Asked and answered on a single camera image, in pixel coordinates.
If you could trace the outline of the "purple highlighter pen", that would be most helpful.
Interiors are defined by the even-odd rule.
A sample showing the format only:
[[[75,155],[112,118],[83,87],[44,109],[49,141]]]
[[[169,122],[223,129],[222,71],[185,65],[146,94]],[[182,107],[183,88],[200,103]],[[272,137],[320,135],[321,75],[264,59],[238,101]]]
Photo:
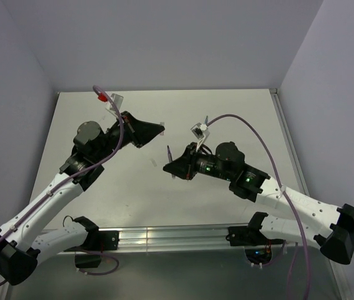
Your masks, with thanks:
[[[170,149],[169,145],[166,145],[166,150],[167,150],[167,157],[168,157],[167,164],[169,164],[169,163],[173,162],[173,157],[172,157],[172,153],[171,153],[171,149]],[[176,176],[174,174],[172,174],[172,173],[170,173],[170,174],[171,174],[172,179],[176,178]]]

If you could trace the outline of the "clear pen cap pink tint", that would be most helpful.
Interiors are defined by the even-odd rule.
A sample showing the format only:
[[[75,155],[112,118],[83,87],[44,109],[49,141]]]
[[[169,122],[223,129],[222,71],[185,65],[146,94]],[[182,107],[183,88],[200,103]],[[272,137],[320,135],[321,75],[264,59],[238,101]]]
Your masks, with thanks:
[[[162,132],[159,135],[160,136],[164,136],[164,131],[165,131],[164,122],[160,122],[160,125],[162,126],[163,130],[162,130]]]

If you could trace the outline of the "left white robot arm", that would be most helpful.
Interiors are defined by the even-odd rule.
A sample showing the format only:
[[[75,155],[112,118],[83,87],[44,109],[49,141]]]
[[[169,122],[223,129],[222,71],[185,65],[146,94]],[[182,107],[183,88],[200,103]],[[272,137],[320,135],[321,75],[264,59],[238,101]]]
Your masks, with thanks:
[[[128,144],[141,148],[164,131],[160,124],[137,120],[122,112],[106,131],[84,122],[73,139],[70,157],[48,187],[19,214],[0,226],[0,275],[17,285],[45,260],[68,249],[92,251],[100,244],[99,227],[81,216],[71,224],[43,234],[47,224],[99,178],[103,164]]]

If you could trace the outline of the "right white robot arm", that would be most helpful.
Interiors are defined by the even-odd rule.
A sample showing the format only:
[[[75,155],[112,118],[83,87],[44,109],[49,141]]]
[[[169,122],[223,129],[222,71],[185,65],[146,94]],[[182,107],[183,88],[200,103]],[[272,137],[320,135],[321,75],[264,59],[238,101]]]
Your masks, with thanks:
[[[196,143],[191,143],[163,171],[187,181],[197,174],[228,181],[235,196],[280,213],[256,212],[246,232],[238,235],[244,243],[256,246],[267,240],[292,241],[316,248],[336,263],[351,263],[354,207],[327,204],[279,184],[276,178],[245,163],[245,155],[233,142],[219,144],[214,154],[198,152]]]

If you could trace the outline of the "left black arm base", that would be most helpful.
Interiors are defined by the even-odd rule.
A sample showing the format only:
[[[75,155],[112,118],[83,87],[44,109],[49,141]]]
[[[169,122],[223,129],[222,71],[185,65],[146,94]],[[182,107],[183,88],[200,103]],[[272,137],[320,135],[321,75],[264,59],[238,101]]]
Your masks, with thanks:
[[[74,264],[78,269],[93,269],[99,267],[103,258],[93,252],[104,253],[105,251],[115,251],[118,248],[119,231],[98,231],[93,237],[88,238],[81,246],[75,247],[73,251],[82,252],[74,257]]]

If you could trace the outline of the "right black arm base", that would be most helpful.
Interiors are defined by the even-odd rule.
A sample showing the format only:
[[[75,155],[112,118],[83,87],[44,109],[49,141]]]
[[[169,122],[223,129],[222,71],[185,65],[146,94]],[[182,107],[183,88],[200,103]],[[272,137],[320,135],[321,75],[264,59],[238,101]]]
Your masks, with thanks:
[[[231,226],[225,239],[230,246],[249,246],[254,249],[245,250],[249,262],[266,264],[272,259],[271,241],[260,232],[248,226]]]

